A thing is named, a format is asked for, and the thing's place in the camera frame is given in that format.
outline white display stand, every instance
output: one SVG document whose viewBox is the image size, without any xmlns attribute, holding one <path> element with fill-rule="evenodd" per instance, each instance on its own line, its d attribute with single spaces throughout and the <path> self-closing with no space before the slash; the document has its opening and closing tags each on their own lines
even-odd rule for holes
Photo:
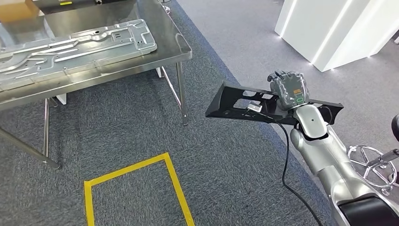
<svg viewBox="0 0 399 226">
<path fill-rule="evenodd" d="M 320 71 L 374 55 L 399 29 L 399 0 L 285 0 L 275 32 Z"/>
</svg>

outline gray carpet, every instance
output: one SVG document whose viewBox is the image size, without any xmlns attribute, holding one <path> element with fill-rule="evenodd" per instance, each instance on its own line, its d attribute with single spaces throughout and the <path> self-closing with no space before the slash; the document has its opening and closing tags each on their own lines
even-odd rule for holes
<svg viewBox="0 0 399 226">
<path fill-rule="evenodd" d="M 347 147 L 369 145 L 383 153 L 398 147 L 391 131 L 399 113 L 399 46 L 393 40 L 371 58 L 321 73 L 274 32 L 283 0 L 177 1 L 240 84 L 268 89 L 266 77 L 274 70 L 302 72 L 311 98 L 344 105 L 334 130 Z M 397 187 L 389 198 L 399 203 Z"/>
<path fill-rule="evenodd" d="M 68 94 L 68 105 L 50 116 L 50 156 L 62 170 L 0 139 L 0 225 L 85 225 L 84 180 L 164 152 L 197 225 L 316 225 L 282 186 L 285 144 L 272 127 L 204 117 L 222 80 L 236 81 L 180 6 L 171 6 L 194 52 L 184 63 L 190 124 L 181 125 L 154 71 Z M 43 104 L 0 112 L 0 125 L 41 148 Z M 288 168 L 288 184 L 332 224 L 327 200 L 292 156 Z M 161 162 L 94 186 L 93 205 L 98 226 L 185 224 Z"/>
</svg>

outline metal sheet panel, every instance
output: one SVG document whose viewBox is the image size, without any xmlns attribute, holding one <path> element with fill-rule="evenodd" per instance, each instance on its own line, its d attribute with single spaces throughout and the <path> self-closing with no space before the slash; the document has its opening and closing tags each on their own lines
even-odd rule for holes
<svg viewBox="0 0 399 226">
<path fill-rule="evenodd" d="M 0 91 L 139 57 L 157 49 L 144 20 L 0 49 Z"/>
</svg>

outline black mounting plate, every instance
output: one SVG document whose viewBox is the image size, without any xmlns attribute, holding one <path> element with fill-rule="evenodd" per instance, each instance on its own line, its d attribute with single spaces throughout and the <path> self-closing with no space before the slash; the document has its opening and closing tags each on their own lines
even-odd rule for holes
<svg viewBox="0 0 399 226">
<path fill-rule="evenodd" d="M 247 102 L 260 102 L 259 104 L 262 106 L 261 113 L 277 120 L 279 123 L 295 125 L 297 120 L 293 117 L 293 111 L 281 111 L 277 107 L 278 98 L 279 96 L 273 94 L 271 91 L 226 85 L 225 82 L 223 82 L 207 109 L 206 117 L 275 123 L 274 120 L 248 110 L 246 106 L 243 106 L 243 108 L 234 106 L 240 99 L 243 99 L 247 100 Z M 342 104 L 334 104 L 319 100 L 311 99 L 309 104 L 317 105 L 324 121 L 329 122 L 330 125 L 335 123 L 337 114 L 343 109 Z"/>
</svg>

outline stainless steel table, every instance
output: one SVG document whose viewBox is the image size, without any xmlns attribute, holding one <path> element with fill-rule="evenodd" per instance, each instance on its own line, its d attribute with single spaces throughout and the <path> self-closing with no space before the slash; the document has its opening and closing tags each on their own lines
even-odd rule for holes
<svg viewBox="0 0 399 226">
<path fill-rule="evenodd" d="M 69 74 L 69 79 L 64 76 L 0 92 L 0 110 L 45 99 L 44 154 L 2 128 L 0 136 L 49 166 L 59 168 L 59 164 L 48 157 L 48 106 L 51 97 L 153 69 L 157 69 L 160 77 L 164 77 L 167 81 L 181 110 L 183 124 L 187 125 L 188 114 L 181 62 L 192 58 L 192 49 L 158 0 L 127 0 L 0 24 L 0 48 L 54 36 L 65 36 L 139 18 L 144 19 L 150 28 L 158 46 L 156 51 L 96 69 Z M 163 68 L 164 65 L 172 64 L 176 65 L 179 95 L 176 94 Z"/>
</svg>

